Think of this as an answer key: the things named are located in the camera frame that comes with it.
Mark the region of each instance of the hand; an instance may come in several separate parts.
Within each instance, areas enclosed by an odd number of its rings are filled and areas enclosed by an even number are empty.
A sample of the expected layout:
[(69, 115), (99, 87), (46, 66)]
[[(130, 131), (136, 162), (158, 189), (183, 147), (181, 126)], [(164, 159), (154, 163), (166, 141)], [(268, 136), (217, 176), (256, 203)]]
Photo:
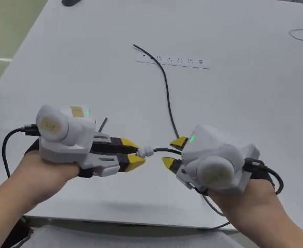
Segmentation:
[(240, 196), (224, 196), (211, 190), (209, 196), (230, 223), (243, 233), (256, 230), (263, 222), (269, 222), (274, 214), (286, 216), (273, 186), (267, 180), (251, 179)]
[(27, 153), (12, 176), (11, 185), (30, 198), (31, 208), (55, 195), (79, 174), (76, 164), (54, 164), (40, 158), (39, 151)]

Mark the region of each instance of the black wire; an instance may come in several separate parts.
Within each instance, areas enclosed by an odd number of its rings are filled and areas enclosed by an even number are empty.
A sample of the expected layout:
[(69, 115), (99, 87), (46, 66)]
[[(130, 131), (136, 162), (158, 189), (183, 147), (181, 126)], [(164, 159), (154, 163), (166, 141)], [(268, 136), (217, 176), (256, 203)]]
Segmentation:
[(153, 149), (154, 152), (158, 152), (158, 151), (165, 151), (165, 152), (172, 152), (178, 155), (181, 155), (181, 151), (177, 151), (174, 149), (170, 149), (170, 148), (155, 148)]
[(141, 47), (133, 44), (133, 46), (137, 49), (139, 49), (140, 51), (144, 52), (145, 54), (147, 54), (152, 60), (154, 60), (156, 62), (156, 64), (159, 66), (159, 68), (162, 70), (162, 73), (164, 75), (164, 80), (165, 80), (165, 87), (166, 87), (166, 97), (167, 97), (167, 107), (168, 107), (168, 112), (170, 114), (170, 118), (171, 118), (171, 122), (172, 122), (172, 126), (174, 129), (174, 132), (176, 133), (176, 137), (179, 138), (179, 134), (176, 128), (176, 124), (174, 123), (174, 119), (173, 119), (173, 115), (172, 115), (172, 110), (171, 110), (171, 103), (170, 103), (170, 92), (169, 92), (169, 88), (168, 88), (168, 83), (167, 83), (167, 77), (166, 77), (166, 73), (165, 70), (163, 68), (163, 66), (161, 65), (161, 63), (158, 62), (158, 60), (152, 56), (150, 53), (148, 53), (146, 50), (142, 49)]
[(276, 180), (279, 182), (279, 188), (275, 193), (276, 193), (276, 195), (280, 194), (284, 188), (284, 182), (283, 182), (282, 178), (280, 177), (280, 175), (277, 174), (277, 172), (275, 172), (271, 168), (268, 168), (267, 166), (263, 166), (263, 167), (259, 168), (259, 170), (266, 171), (276, 178)]
[(108, 121), (108, 117), (105, 117), (104, 121), (102, 122), (101, 126), (100, 126), (100, 129), (99, 129), (99, 133), (102, 132), (103, 128), (104, 128), (104, 125), (106, 124), (106, 122)]
[(205, 195), (202, 195), (202, 197), (204, 198), (204, 200), (206, 201), (206, 203), (208, 204), (208, 206), (214, 211), (216, 212), (217, 214), (219, 214), (220, 216), (222, 217), (226, 217), (222, 212), (220, 212), (216, 207), (214, 207), (212, 205), (212, 203), (209, 201), (209, 199), (205, 196)]
[(2, 143), (2, 159), (3, 159), (3, 163), (5, 165), (5, 170), (6, 170), (8, 178), (10, 177), (10, 170), (9, 170), (9, 167), (8, 167), (7, 156), (6, 156), (7, 143), (8, 143), (9, 138), (13, 134), (18, 133), (18, 132), (22, 132), (23, 130), (24, 130), (23, 128), (17, 128), (17, 129), (12, 130), (11, 132), (9, 132), (7, 134), (7, 136), (4, 138), (3, 143)]
[(206, 230), (206, 231), (214, 231), (214, 230), (218, 230), (220, 228), (223, 228), (225, 226), (228, 226), (230, 224), (230, 222), (226, 222), (220, 226), (216, 226), (216, 227), (212, 227), (212, 228), (202, 228), (201, 230)]

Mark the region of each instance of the label sticker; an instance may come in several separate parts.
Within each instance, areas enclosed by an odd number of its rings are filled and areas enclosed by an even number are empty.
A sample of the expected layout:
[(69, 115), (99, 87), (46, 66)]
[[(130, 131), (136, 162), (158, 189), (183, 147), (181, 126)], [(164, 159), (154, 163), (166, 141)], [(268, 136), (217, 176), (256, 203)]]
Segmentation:
[(225, 168), (211, 169), (208, 170), (207, 173), (205, 173), (205, 176), (203, 177), (203, 181), (207, 184), (222, 183), (229, 180), (230, 177), (231, 177), (230, 172)]
[(70, 106), (70, 108), (73, 117), (85, 117), (82, 107)]
[(56, 135), (59, 133), (61, 126), (58, 122), (49, 119), (48, 117), (43, 117), (39, 124), (39, 128)]

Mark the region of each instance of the power strip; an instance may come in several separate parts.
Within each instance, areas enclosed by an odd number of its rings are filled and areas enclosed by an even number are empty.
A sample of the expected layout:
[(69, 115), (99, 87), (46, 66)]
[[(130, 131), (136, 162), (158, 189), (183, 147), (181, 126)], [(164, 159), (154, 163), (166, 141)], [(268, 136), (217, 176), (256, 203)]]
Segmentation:
[[(162, 55), (156, 55), (154, 57), (162, 65), (210, 69), (210, 62), (204, 58), (162, 56)], [(136, 61), (141, 63), (151, 63), (151, 64), (155, 63), (153, 59), (151, 59), (147, 54), (144, 53), (139, 53), (136, 58)]]

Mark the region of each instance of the white table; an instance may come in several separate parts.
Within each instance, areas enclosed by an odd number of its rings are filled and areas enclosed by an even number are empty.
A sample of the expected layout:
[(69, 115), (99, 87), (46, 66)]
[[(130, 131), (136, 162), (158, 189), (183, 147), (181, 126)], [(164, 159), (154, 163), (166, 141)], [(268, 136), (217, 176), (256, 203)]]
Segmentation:
[[(303, 228), (303, 5), (246, 0), (50, 0), (0, 80), (0, 148), (33, 123), (40, 106), (88, 104), (111, 136), (140, 146), (174, 139), (163, 76), (135, 62), (151, 53), (197, 55), (211, 69), (165, 66), (178, 131), (206, 123), (254, 142), (285, 182), (280, 195)], [(15, 134), (11, 171), (34, 139)], [(74, 179), (32, 216), (213, 227), (217, 216), (165, 169), (156, 154), (129, 174)], [(0, 183), (6, 178), (0, 152)]]

